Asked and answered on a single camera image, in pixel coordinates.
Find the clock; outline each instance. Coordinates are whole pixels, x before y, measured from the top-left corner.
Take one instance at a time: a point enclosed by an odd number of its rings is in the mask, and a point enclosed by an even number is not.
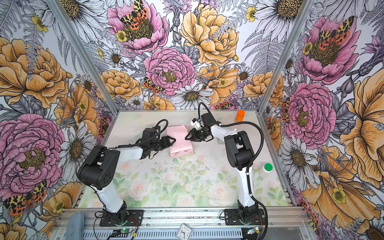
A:
[[[188,240],[192,235],[192,229],[185,224],[182,224],[177,231],[176,237],[180,240]]]

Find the red wire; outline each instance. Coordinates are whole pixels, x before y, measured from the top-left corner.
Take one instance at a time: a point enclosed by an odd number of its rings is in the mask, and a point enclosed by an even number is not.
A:
[[[261,230],[263,230],[263,222],[262,222],[262,219],[261,219],[261,218],[259,218],[259,217],[255,217],[255,218],[258,218],[258,219],[260,219],[260,224],[261,224],[261,229],[260,229],[260,231],[261,231]]]

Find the white bottle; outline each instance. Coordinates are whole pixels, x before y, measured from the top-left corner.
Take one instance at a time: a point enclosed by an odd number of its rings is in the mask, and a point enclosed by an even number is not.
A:
[[[273,166],[270,163],[266,163],[263,167],[259,169],[259,176],[261,178],[266,178],[270,172],[272,172]]]

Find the green bottle cap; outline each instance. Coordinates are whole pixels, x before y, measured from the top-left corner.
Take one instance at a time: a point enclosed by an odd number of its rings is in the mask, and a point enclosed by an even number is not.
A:
[[[270,171],[272,171],[273,166],[272,166],[272,164],[267,163],[267,164],[264,165],[264,169],[265,169],[267,172],[270,172]]]

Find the black cable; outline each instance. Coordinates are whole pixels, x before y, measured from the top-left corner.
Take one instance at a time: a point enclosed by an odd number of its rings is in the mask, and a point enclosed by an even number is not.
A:
[[[140,145],[140,144],[143,144],[143,143],[146,143],[146,142],[149,142],[149,141],[153,140],[153,139],[156,138],[157,136],[160,136],[160,135],[162,134],[162,132],[164,132],[165,129],[168,127],[168,120],[167,120],[167,119],[162,119],[162,120],[160,120],[160,121],[156,124],[155,127],[157,127],[161,122],[165,122],[166,125],[165,125],[164,128],[163,128],[162,130],[160,130],[155,136],[153,136],[153,137],[151,137],[151,138],[145,140],[144,142],[137,142],[137,141],[136,141],[135,144],[119,145],[119,146],[117,146],[117,147],[115,147],[115,148],[136,147],[136,146],[138,146],[138,145]]]
[[[252,200],[255,201],[257,204],[259,204],[263,210],[264,210],[264,214],[265,214],[265,230],[263,231],[263,234],[261,236],[261,238],[259,240],[262,240],[264,237],[265,237],[265,234],[266,234],[266,231],[268,229],[268,213],[266,211],[266,207],[264,206],[264,204],[262,204],[260,201],[258,201],[252,194],[252,189],[251,189],[251,180],[249,178],[249,168],[253,165],[253,161],[257,158],[257,156],[260,154],[262,148],[263,148],[263,144],[264,144],[264,134],[263,134],[263,131],[261,130],[261,128],[256,125],[255,123],[253,122],[247,122],[247,121],[244,121],[244,122],[235,122],[235,123],[231,123],[231,124],[227,124],[227,125],[221,125],[221,127],[231,127],[231,126],[235,126],[235,125],[240,125],[240,124],[249,124],[249,125],[252,125],[254,126],[255,128],[257,128],[257,130],[260,132],[260,138],[261,138],[261,142],[260,142],[260,146],[259,146],[259,149],[257,150],[257,152],[255,153],[255,156],[253,157],[253,159],[248,163],[247,165],[247,169],[245,170],[245,172],[247,173],[247,184],[248,184],[248,193],[249,195],[251,196]]]

